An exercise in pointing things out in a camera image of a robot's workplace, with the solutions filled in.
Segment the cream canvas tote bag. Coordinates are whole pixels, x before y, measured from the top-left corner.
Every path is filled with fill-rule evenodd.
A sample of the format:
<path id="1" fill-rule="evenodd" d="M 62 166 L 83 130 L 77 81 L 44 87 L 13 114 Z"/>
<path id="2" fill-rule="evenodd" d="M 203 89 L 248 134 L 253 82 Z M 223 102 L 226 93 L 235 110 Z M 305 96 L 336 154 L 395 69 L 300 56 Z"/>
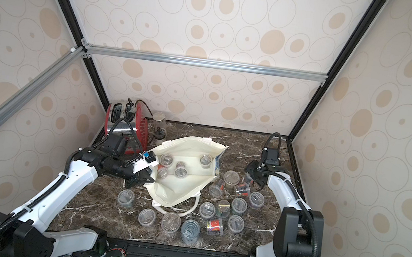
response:
<path id="1" fill-rule="evenodd" d="M 193 206 L 178 216 L 195 211 L 201 190 L 218 178 L 220 157 L 227 149 L 211 138 L 197 136 L 168 140 L 152 149 L 158 164 L 152 167 L 154 182 L 145 184 L 152 207 L 165 215 L 168 208 L 193 198 Z"/>

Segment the dark lid seed jar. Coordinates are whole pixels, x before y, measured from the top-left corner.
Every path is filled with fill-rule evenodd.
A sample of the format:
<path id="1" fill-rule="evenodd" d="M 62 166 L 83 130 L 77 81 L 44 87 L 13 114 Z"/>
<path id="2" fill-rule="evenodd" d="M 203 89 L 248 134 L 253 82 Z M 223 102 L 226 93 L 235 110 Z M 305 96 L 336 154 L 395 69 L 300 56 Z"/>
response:
<path id="1" fill-rule="evenodd" d="M 217 217 L 227 219 L 231 215 L 231 203 L 228 200 L 218 201 L 215 207 Z"/>

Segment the wide clear seed jar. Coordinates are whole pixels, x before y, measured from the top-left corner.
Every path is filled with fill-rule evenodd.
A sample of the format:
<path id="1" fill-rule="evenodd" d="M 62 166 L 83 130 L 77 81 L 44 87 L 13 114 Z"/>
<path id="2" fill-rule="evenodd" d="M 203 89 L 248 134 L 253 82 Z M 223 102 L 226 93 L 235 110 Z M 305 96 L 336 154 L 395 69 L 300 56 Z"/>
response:
<path id="1" fill-rule="evenodd" d="M 161 219 L 161 228 L 165 236 L 172 237 L 182 226 L 181 217 L 176 213 L 167 213 Z"/>

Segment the red label jar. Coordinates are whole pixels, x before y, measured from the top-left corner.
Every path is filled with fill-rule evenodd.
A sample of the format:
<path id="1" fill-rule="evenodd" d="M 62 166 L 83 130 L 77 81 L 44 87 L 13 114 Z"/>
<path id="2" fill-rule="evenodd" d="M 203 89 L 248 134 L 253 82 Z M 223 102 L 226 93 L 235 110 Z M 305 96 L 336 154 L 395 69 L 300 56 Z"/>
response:
<path id="1" fill-rule="evenodd" d="M 207 235 L 223 236 L 224 227 L 223 227 L 222 219 L 214 218 L 212 220 L 208 220 L 206 224 L 206 232 L 207 232 Z"/>

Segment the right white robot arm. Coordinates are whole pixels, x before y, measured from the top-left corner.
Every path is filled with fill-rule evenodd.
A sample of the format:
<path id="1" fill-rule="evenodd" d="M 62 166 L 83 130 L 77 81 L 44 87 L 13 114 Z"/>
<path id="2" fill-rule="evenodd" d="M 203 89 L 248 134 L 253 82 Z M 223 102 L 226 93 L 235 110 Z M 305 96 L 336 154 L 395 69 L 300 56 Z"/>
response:
<path id="1" fill-rule="evenodd" d="M 302 199 L 290 176 L 256 160 L 246 173 L 273 192 L 281 209 L 272 241 L 252 249 L 249 257 L 320 257 L 324 217 Z"/>

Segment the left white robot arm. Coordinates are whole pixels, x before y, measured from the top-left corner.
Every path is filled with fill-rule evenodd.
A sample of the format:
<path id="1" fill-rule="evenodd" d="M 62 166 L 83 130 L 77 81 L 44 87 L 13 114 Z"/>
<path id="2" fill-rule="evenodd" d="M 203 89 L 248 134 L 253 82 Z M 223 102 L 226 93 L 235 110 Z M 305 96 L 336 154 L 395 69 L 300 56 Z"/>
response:
<path id="1" fill-rule="evenodd" d="M 108 250 L 105 230 L 98 227 L 51 232 L 48 227 L 58 213 L 83 188 L 99 176 L 122 178 L 129 187 L 153 183 L 152 170 L 158 165 L 151 152 L 130 161 L 87 147 L 73 152 L 64 170 L 35 197 L 9 214 L 0 213 L 0 257 L 62 257 L 86 252 L 104 257 Z"/>

